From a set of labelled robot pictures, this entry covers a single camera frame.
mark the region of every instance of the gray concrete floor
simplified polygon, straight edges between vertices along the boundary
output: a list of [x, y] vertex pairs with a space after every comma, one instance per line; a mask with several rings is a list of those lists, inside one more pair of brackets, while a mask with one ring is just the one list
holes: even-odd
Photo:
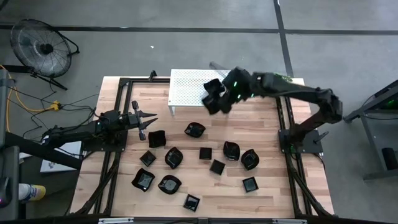
[[[398, 3], [394, 0], [310, 1], [280, 0], [286, 29], [396, 30]], [[1, 12], [0, 22], [39, 19], [55, 25], [120, 27], [277, 28], [272, 0], [13, 0]], [[69, 87], [50, 100], [69, 103], [99, 92], [106, 75], [148, 75], [156, 70], [168, 76], [172, 68], [207, 69], [210, 61], [249, 71], [285, 73], [278, 34], [63, 32], [81, 54], [58, 81]], [[295, 77], [310, 86], [332, 88], [344, 103], [344, 114], [396, 79], [398, 36], [288, 35]], [[19, 64], [9, 45], [9, 30], [0, 30], [0, 62]], [[14, 74], [18, 88], [43, 97], [46, 83]], [[32, 108], [37, 100], [22, 97]], [[95, 106], [96, 97], [81, 105]], [[11, 105], [11, 131], [22, 135], [33, 128], [30, 115]], [[48, 127], [74, 125], [87, 111], [39, 115]], [[398, 179], [364, 182], [364, 174], [380, 169], [359, 120], [324, 125], [326, 175], [337, 215], [346, 218], [398, 222]], [[27, 137], [41, 135], [45, 129]], [[54, 195], [36, 206], [32, 217], [61, 215], [68, 198]]]

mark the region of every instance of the wooden table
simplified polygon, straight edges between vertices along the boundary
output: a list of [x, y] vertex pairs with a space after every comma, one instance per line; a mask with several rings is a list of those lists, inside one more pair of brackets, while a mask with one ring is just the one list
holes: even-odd
[[[97, 104], [97, 114], [112, 110], [120, 77], [104, 77]], [[303, 79], [294, 78], [303, 84]], [[126, 150], [122, 154], [113, 202], [112, 216], [127, 217], [236, 217], [236, 218], [288, 218], [293, 217], [292, 200], [284, 155], [279, 150], [277, 131], [279, 120], [275, 99], [253, 98], [233, 105], [229, 116], [221, 113], [210, 116], [205, 108], [177, 108], [174, 117], [167, 106], [168, 83], [136, 83], [132, 88], [132, 100], [146, 113], [157, 113], [159, 118], [149, 131], [165, 130], [167, 144], [150, 149], [148, 141], [140, 141], [138, 132], [130, 130]], [[310, 116], [308, 103], [292, 99], [296, 122]], [[199, 139], [184, 133], [187, 125], [196, 121], [206, 126]], [[227, 161], [223, 144], [232, 141], [239, 144], [241, 154], [254, 149], [260, 157], [259, 165], [246, 171], [240, 161]], [[166, 152], [177, 147], [183, 153], [183, 161], [175, 170], [165, 163]], [[213, 148], [213, 159], [226, 164], [222, 175], [209, 171], [211, 161], [199, 160], [199, 147]], [[150, 150], [155, 162], [146, 167], [139, 158]], [[87, 158], [81, 167], [71, 212], [77, 211], [94, 192], [100, 179], [103, 152]], [[303, 155], [307, 184], [318, 201], [333, 213], [328, 184], [323, 166], [317, 157]], [[140, 168], [153, 173], [156, 178], [150, 189], [143, 191], [132, 186], [131, 181]], [[173, 195], [163, 193], [157, 184], [167, 174], [182, 181]], [[245, 193], [242, 180], [255, 176], [259, 189]], [[304, 211], [302, 193], [298, 190], [300, 208]], [[108, 189], [105, 190], [101, 208], [104, 209]], [[187, 194], [200, 198], [194, 213], [182, 205]]]

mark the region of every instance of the fan guard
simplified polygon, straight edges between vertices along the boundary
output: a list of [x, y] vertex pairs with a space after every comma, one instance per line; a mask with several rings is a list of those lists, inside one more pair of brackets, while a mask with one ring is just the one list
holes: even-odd
[[35, 19], [23, 19], [11, 30], [11, 47], [19, 61], [34, 75], [56, 78], [65, 74], [72, 53], [65, 36]]

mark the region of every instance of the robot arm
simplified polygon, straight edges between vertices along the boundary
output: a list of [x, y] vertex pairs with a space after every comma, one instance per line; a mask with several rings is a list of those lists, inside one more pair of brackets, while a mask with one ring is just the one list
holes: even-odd
[[325, 123], [337, 123], [342, 120], [343, 105], [331, 89], [312, 88], [298, 85], [286, 81], [282, 76], [275, 73], [255, 72], [250, 75], [244, 69], [236, 67], [228, 73], [228, 76], [220, 85], [226, 91], [222, 96], [213, 82], [211, 88], [205, 85], [209, 95], [203, 99], [210, 114], [221, 110], [223, 113], [229, 113], [232, 104], [248, 98], [261, 97], [279, 97], [286, 96], [298, 100], [315, 103], [319, 106], [319, 111], [309, 117], [301, 124], [295, 124], [290, 127], [290, 143], [301, 145], [305, 135], [310, 131]]
[[146, 129], [146, 127], [157, 120], [157, 118], [146, 122], [142, 122], [141, 118], [156, 116], [156, 114], [138, 111], [138, 103], [136, 101], [132, 102], [132, 107], [135, 112], [134, 114], [130, 112], [120, 114], [120, 112], [116, 110], [111, 110], [101, 113], [99, 119], [89, 122], [88, 124], [67, 128], [55, 126], [43, 133], [43, 137], [48, 136], [43, 145], [56, 148], [67, 142], [74, 141], [95, 142], [97, 145], [118, 145], [122, 138], [122, 132], [133, 128], [139, 129], [139, 137], [140, 140], [143, 141], [146, 139], [143, 129]]

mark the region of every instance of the white pegboard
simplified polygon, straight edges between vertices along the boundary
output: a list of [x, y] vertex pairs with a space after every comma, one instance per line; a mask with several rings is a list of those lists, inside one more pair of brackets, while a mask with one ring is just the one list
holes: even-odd
[[203, 106], [201, 99], [207, 95], [203, 84], [215, 78], [222, 82], [228, 72], [229, 70], [172, 69], [169, 106]]

